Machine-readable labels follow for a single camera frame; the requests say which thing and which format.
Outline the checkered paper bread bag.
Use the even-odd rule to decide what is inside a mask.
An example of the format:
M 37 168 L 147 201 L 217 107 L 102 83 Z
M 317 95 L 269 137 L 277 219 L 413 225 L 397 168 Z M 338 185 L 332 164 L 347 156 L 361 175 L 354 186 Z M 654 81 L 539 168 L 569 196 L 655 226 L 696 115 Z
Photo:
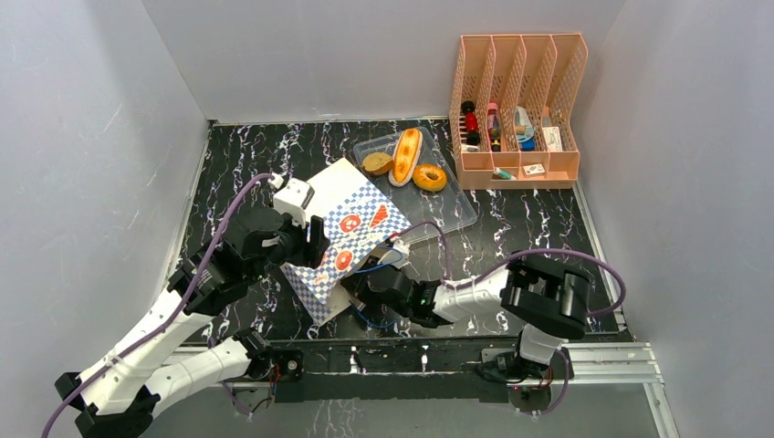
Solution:
M 350 306 L 339 281 L 391 235 L 410 226 L 398 207 L 353 164 L 340 159 L 309 179 L 314 190 L 306 212 L 323 219 L 329 248 L 317 268 L 284 264 L 288 283 L 322 326 Z

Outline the brown round fake bread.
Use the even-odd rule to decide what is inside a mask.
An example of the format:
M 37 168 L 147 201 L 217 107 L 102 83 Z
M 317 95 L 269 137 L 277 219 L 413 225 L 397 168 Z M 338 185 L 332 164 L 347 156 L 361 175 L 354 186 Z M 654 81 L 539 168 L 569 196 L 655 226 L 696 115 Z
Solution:
M 373 152 L 367 155 L 362 162 L 361 168 L 366 173 L 373 176 L 380 176 L 389 172 L 393 167 L 393 158 L 385 152 Z

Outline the round yellow fake bun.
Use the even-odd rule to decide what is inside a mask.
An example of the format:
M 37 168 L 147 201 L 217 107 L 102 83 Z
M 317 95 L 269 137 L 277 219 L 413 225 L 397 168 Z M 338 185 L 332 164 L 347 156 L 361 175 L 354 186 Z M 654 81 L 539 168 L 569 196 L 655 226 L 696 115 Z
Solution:
M 436 165 L 417 165 L 413 171 L 413 183 L 424 191 L 437 193 L 446 187 L 447 174 Z

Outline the yellow fake bread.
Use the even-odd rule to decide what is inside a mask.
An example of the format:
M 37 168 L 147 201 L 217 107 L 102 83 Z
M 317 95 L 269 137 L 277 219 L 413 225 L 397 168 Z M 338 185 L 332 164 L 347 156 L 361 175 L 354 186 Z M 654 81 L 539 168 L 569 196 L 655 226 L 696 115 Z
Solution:
M 392 169 L 389 182 L 395 187 L 403 187 L 413 175 L 421 154 L 423 134 L 417 128 L 405 130 L 392 153 Z

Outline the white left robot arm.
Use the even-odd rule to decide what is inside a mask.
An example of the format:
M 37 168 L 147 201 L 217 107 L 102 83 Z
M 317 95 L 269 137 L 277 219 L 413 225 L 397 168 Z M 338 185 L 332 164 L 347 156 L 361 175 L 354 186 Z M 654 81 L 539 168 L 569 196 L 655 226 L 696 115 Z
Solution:
M 66 372 L 55 387 L 78 410 L 84 437 L 138 437 L 175 403 L 217 382 L 278 376 L 293 351 L 249 329 L 174 365 L 166 360 L 259 278 L 283 264 L 317 267 L 329 247 L 323 218 L 296 224 L 289 213 L 260 208 L 240 248 L 215 237 L 186 260 L 138 324 L 101 360 Z

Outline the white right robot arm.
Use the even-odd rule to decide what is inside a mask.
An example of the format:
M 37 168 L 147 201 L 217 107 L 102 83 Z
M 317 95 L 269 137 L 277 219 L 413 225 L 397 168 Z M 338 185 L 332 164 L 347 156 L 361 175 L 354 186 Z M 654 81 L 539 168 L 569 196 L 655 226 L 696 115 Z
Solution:
M 498 383 L 541 378 L 563 343 L 582 339 L 591 291 L 583 272 L 542 255 L 523 255 L 488 274 L 447 283 L 369 263 L 341 284 L 362 304 L 385 306 L 429 329 L 501 310 L 515 315 L 524 326 L 513 351 L 475 367 L 481 378 Z

